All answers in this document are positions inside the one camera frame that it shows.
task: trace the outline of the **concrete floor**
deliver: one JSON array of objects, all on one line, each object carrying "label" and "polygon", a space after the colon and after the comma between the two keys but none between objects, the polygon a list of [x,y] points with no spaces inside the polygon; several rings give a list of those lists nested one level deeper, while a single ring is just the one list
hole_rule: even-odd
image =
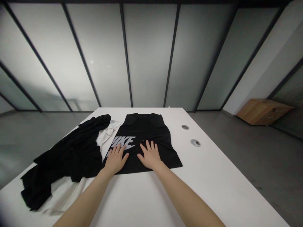
[{"label": "concrete floor", "polygon": [[[0,189],[90,113],[0,116]],[[189,113],[291,227],[303,226],[303,142],[221,112]]]}]

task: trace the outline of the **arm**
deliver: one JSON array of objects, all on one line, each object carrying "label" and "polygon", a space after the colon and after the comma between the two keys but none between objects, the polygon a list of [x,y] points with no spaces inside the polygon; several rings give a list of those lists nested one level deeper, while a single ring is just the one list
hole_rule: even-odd
[{"label": "arm", "polygon": [[122,169],[129,156],[127,153],[122,159],[124,149],[125,146],[120,148],[119,144],[109,151],[105,167],[53,227],[89,227],[109,181]]},{"label": "arm", "polygon": [[156,173],[186,226],[225,226],[213,210],[161,161],[157,144],[154,146],[152,141],[150,146],[146,141],[147,149],[140,146],[144,157],[138,154],[138,158]]}]

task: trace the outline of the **black garment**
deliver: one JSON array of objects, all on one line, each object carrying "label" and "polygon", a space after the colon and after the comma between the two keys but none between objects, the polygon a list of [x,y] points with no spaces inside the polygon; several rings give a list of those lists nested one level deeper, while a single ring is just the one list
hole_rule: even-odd
[{"label": "black garment", "polygon": [[51,184],[56,180],[70,176],[72,181],[79,182],[82,177],[97,176],[102,157],[96,139],[110,120],[108,114],[93,117],[34,160],[37,165],[21,177],[21,195],[31,211],[38,210],[51,196]]},{"label": "black garment", "polygon": [[[154,141],[158,145],[160,158],[167,167],[182,167],[177,152],[171,146],[170,132],[164,124],[162,116],[155,113],[133,113],[126,116],[123,125],[120,126],[109,148],[110,150],[114,145],[121,143],[121,146],[126,145],[123,156],[129,153],[124,167],[117,174],[151,171],[137,157],[138,153],[144,156],[140,143],[146,147],[146,140],[149,142]],[[103,167],[107,156],[108,153],[102,163]]]}]

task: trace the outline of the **wooden cabinet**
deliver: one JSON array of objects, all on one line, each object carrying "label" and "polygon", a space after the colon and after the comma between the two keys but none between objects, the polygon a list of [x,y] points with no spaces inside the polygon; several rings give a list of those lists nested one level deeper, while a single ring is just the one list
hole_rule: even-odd
[{"label": "wooden cabinet", "polygon": [[251,99],[237,116],[251,125],[270,125],[293,108],[268,99]]}]

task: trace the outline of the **black tank top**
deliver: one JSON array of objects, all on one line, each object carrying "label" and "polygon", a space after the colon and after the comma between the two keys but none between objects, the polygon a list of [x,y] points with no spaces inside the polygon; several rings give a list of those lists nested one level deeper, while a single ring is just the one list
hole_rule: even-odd
[{"label": "black tank top", "polygon": [[[121,146],[126,145],[123,157],[126,153],[129,153],[124,167],[117,174],[151,171],[137,157],[137,154],[141,154],[144,157],[140,143],[146,147],[146,140],[149,143],[154,141],[158,145],[160,158],[167,167],[182,167],[177,152],[171,146],[170,132],[164,124],[162,116],[155,113],[133,113],[126,116],[123,125],[120,126],[109,148],[109,150],[113,149],[115,145],[121,143]],[[103,167],[105,166],[109,150],[102,163]]]}]

